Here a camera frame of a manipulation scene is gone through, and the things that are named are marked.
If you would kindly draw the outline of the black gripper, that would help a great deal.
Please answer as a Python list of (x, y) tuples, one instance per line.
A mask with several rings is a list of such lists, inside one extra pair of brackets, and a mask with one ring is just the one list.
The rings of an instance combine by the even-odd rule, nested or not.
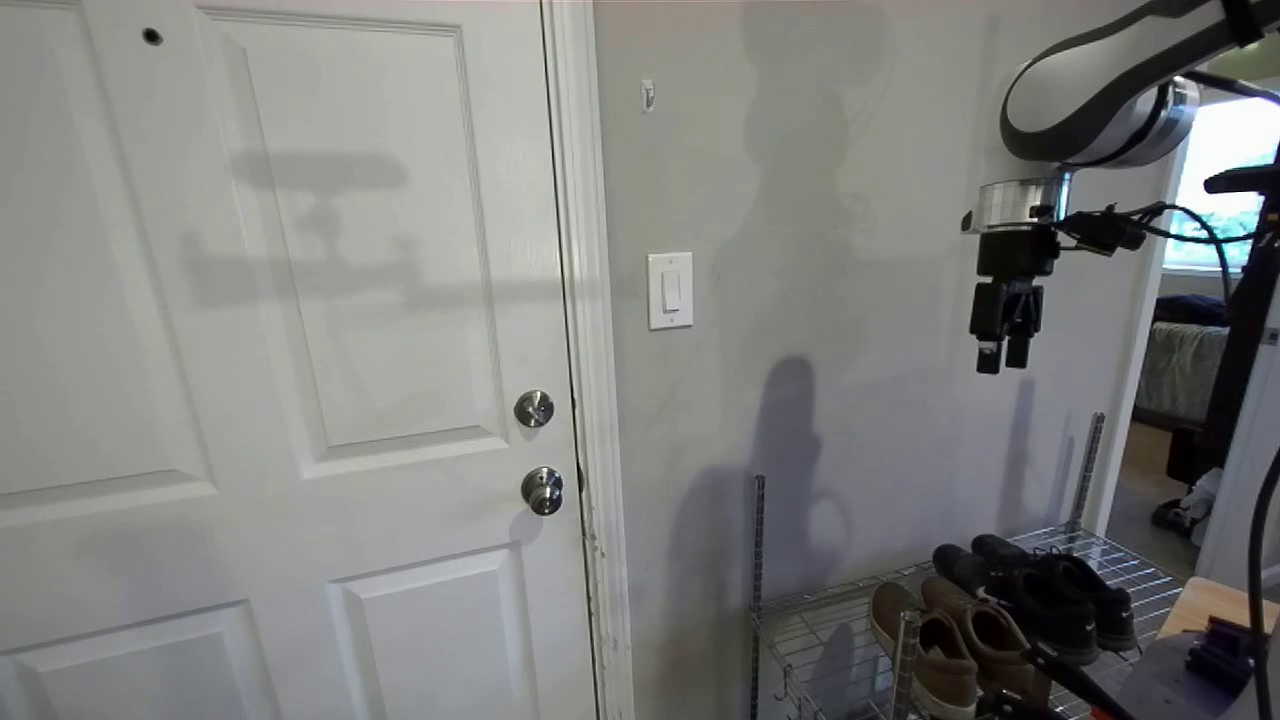
[(1026, 366), (1038, 331), (1043, 286), (1061, 249), (1048, 233), (988, 233), (974, 254), (974, 370), (995, 377), (1006, 335), (1006, 366)]

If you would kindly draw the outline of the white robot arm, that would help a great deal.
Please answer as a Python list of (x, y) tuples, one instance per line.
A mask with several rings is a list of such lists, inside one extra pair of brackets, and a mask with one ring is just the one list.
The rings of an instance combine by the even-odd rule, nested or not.
[(1026, 362), (1038, 276), (1065, 253), (1111, 254), (1150, 235), (1158, 209), (1070, 211), (1070, 174), (1167, 156), (1190, 127), (1205, 62), (1276, 24), (1280, 0), (1140, 0), (1017, 69), (995, 107), (1005, 162), (962, 215), (974, 235), (969, 331), (985, 377)]

